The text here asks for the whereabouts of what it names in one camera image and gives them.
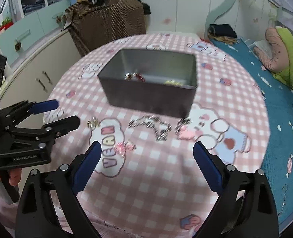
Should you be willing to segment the person's hand on handle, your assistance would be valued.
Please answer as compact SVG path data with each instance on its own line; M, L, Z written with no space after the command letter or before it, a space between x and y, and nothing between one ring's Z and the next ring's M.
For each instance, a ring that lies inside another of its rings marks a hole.
M21 180L21 174L22 174L21 168L11 169L9 171L9 184L11 186L17 186Z

